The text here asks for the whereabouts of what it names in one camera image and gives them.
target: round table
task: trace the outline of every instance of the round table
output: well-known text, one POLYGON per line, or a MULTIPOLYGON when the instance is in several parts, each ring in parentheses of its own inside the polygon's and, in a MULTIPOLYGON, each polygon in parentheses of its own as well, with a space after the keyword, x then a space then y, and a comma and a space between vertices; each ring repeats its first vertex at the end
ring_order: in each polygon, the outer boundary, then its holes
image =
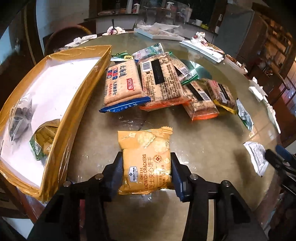
MULTIPOLYGON (((74 182, 88 180, 101 173, 120 151, 118 130, 146 130, 170 126, 170 151, 179 161, 207 181, 220 183, 229 180, 252 210, 265 196, 274 175, 268 166, 259 177, 250 155, 243 146, 246 141, 259 142, 265 149, 274 149, 279 142, 275 126, 268 118, 267 108, 248 90, 249 80, 223 61, 213 63, 201 53, 178 41, 153 40, 137 33, 102 36, 82 46, 112 45, 112 54, 140 49, 161 42, 165 51, 172 51, 179 59, 188 59, 204 66, 213 79, 226 84, 235 98, 239 98, 254 122, 250 132, 238 115, 221 112, 214 119, 191 121, 182 105, 145 112, 138 107, 119 113, 99 113, 103 106, 102 78, 88 103, 69 159, 67 178, 74 182)), ((117 196, 106 203, 106 215, 111 238, 114 240, 181 240, 189 203, 182 203, 174 190, 162 189, 149 195, 117 196)), ((213 208, 209 213, 208 240, 212 240, 213 208)))

